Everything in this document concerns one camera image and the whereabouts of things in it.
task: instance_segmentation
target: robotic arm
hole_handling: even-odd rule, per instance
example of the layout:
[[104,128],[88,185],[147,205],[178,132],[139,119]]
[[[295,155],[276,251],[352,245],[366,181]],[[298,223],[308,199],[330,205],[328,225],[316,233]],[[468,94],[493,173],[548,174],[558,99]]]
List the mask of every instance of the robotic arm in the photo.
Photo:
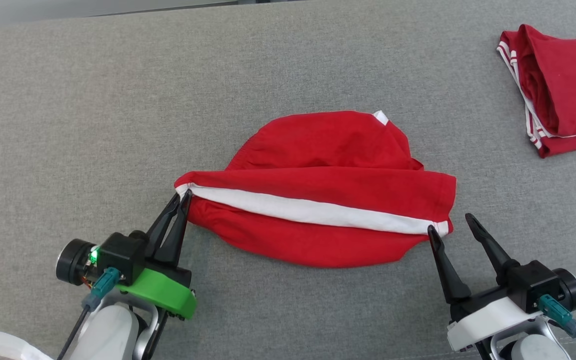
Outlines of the robotic arm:
[[[466,214],[466,222],[486,251],[498,286],[472,294],[446,256],[441,237],[433,226],[428,228],[443,295],[450,305],[448,342],[453,351],[476,346],[483,360],[570,360],[549,324],[576,337],[571,314],[576,310],[576,277],[537,260],[521,265],[475,216]],[[501,340],[522,333],[527,336],[498,350]]]
[[[57,278],[85,284],[91,293],[57,360],[62,360],[80,326],[70,360],[150,360],[167,319],[193,316],[197,299],[190,290],[192,273],[178,267],[191,199],[190,191],[181,199],[175,194],[146,233],[115,232],[99,246],[74,239],[61,251]],[[149,321],[134,308],[146,311]]]

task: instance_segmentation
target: black cable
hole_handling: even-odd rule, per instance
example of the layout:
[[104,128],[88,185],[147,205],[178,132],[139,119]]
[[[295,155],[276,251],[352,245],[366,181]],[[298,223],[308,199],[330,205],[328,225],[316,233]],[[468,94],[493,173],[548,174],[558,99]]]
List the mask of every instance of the black cable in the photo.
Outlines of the black cable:
[[563,330],[562,326],[560,324],[556,323],[555,321],[548,320],[548,324],[550,324],[552,326],[556,326],[557,328],[560,328]]
[[61,352],[59,353],[59,356],[57,356],[57,360],[63,360],[64,356],[66,356],[66,351],[68,351],[68,348],[73,343],[73,340],[75,340],[75,335],[77,335],[77,332],[82,327],[82,324],[84,323],[84,319],[86,319],[86,314],[88,314],[89,311],[90,311],[90,305],[84,306],[84,309],[81,312],[81,315],[79,315],[79,319],[77,320],[77,323],[72,328],[72,331],[70,332],[70,335],[69,335],[68,339],[66,340],[66,344],[64,344],[63,348],[61,349]]

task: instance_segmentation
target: teal cable connector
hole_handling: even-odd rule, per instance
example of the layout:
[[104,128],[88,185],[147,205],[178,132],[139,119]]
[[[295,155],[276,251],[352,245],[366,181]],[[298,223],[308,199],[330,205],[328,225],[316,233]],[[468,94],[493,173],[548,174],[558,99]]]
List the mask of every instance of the teal cable connector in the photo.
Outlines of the teal cable connector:
[[103,274],[99,276],[99,279],[94,282],[94,285],[92,285],[90,294],[84,298],[81,302],[81,306],[83,308],[88,306],[90,312],[94,312],[101,303],[101,299],[103,299],[115,287],[115,285],[119,283],[119,278],[121,278],[121,273],[118,269],[105,269]]
[[538,305],[544,315],[556,322],[570,337],[576,338],[576,319],[559,301],[546,294],[539,298]]

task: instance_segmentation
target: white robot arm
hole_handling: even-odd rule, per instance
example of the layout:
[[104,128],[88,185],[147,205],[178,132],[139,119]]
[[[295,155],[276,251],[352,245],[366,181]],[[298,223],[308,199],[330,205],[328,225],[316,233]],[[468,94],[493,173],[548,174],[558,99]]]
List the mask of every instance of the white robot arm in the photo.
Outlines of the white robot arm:
[[[472,214],[466,222],[496,271],[497,287],[471,294],[445,253],[434,227],[430,246],[446,303],[450,305],[448,342],[453,351],[475,346],[483,360],[570,360],[549,324],[576,337],[576,277],[566,269],[551,270],[533,260],[521,265],[510,258]],[[502,340],[525,335],[508,343]]]
[[[126,306],[144,310],[150,321]],[[112,290],[103,297],[81,327],[70,360],[143,360],[153,349],[153,339],[167,316],[152,303],[130,293]]]

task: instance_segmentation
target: folded red shorts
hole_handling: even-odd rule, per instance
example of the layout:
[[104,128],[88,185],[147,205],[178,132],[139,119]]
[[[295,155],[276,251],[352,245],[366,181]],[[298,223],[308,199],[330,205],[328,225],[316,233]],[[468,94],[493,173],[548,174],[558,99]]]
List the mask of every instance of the folded red shorts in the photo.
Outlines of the folded red shorts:
[[294,114],[263,126],[224,171],[192,171],[189,221],[251,253],[312,267],[394,262],[427,228],[452,231],[457,180],[425,171],[381,112]]
[[497,50],[521,91],[526,132],[540,157],[576,150],[576,39],[521,25],[502,32]]

